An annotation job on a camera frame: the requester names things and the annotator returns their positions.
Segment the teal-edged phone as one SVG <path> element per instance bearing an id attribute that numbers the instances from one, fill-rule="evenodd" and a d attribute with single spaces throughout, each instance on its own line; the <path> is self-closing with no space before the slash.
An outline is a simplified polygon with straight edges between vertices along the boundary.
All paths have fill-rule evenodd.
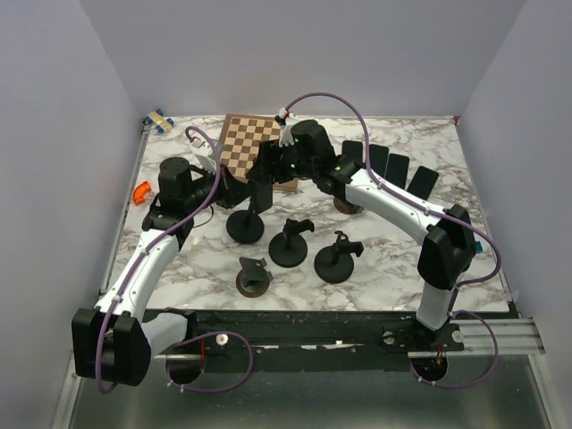
<path id="1" fill-rule="evenodd" d="M 407 192 L 417 198 L 427 200 L 439 178 L 439 173 L 424 166 L 419 166 L 410 181 Z"/>

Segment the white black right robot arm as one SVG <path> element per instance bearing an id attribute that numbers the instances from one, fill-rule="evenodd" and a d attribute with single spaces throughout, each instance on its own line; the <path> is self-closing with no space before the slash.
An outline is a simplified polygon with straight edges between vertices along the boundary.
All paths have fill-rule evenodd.
<path id="1" fill-rule="evenodd" d="M 311 180 L 323 193 L 379 215 L 410 236 L 421 247 L 417 270 L 424 281 L 411 339 L 423 350 L 442 342 L 453 289 L 475 257 L 464 207 L 433 205 L 370 173 L 363 162 L 336 154 L 315 120 L 298 122 L 280 139 L 262 142 L 247 179 L 258 188 Z"/>

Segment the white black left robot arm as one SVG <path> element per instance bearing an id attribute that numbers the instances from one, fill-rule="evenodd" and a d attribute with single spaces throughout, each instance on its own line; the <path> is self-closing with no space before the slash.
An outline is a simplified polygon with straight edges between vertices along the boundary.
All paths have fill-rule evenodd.
<path id="1" fill-rule="evenodd" d="M 158 185 L 138 245 L 115 284 L 71 320 L 76 373 L 95 380 L 103 394 L 119 384 L 139 385 L 151 359 L 164 349 L 187 353 L 197 346 L 198 331 L 180 311 L 144 322 L 148 301 L 187 240 L 195 216 L 213 204 L 232 208 L 251 194 L 225 165 L 209 172 L 183 157 L 163 160 Z"/>

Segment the black phone with purple edge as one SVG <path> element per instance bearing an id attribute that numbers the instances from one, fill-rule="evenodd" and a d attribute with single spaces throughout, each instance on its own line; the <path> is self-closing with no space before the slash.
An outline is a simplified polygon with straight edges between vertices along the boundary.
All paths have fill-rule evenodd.
<path id="1" fill-rule="evenodd" d="M 363 143 L 354 140 L 344 140 L 341 145 L 341 153 L 350 157 L 356 163 L 362 163 Z"/>

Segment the blue-edged black phone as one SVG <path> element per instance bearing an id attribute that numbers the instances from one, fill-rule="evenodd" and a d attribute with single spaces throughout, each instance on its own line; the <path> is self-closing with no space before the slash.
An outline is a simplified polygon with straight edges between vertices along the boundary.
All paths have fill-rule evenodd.
<path id="1" fill-rule="evenodd" d="M 386 174 L 390 150 L 385 146 L 371 144 L 368 153 L 372 170 L 378 176 L 384 178 Z"/>

